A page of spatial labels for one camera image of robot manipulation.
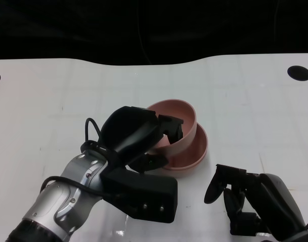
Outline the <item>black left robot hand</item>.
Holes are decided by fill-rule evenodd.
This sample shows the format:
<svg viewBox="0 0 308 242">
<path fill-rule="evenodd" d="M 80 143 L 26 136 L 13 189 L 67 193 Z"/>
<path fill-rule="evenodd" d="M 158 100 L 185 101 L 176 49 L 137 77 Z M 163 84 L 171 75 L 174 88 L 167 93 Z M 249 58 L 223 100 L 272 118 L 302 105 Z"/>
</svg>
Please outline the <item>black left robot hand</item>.
<svg viewBox="0 0 308 242">
<path fill-rule="evenodd" d="M 101 142 L 117 153 L 123 166 L 138 173 L 162 168 L 167 156 L 149 151 L 167 136 L 170 144 L 183 138 L 183 119 L 157 115 L 145 108 L 124 106 L 116 110 L 101 128 Z"/>
</svg>

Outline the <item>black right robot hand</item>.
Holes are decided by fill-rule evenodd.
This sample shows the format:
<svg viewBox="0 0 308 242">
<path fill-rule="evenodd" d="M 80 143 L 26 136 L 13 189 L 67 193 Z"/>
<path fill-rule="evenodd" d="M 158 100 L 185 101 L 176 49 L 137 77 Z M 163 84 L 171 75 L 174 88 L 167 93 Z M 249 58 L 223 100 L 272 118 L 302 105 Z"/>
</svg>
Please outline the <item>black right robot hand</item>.
<svg viewBox="0 0 308 242">
<path fill-rule="evenodd" d="M 284 241 L 307 231 L 297 203 L 276 175 L 218 164 L 204 202 L 211 204 L 221 195 L 232 235 L 256 236 L 261 232 Z"/>
</svg>

